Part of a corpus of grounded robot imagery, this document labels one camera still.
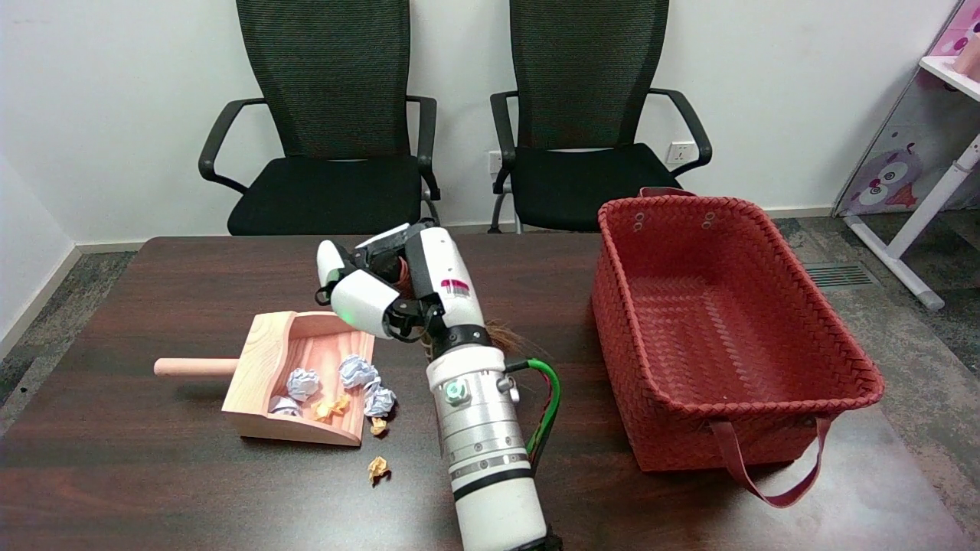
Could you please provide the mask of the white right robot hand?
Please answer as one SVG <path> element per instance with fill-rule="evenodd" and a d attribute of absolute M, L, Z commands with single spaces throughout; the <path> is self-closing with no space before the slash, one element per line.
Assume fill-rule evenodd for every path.
<path fill-rule="evenodd" d="M 323 240 L 316 268 L 316 303 L 350 327 L 389 341 L 425 341 L 432 360 L 460 347 L 493 345 L 456 242 L 428 217 L 351 250 Z"/>

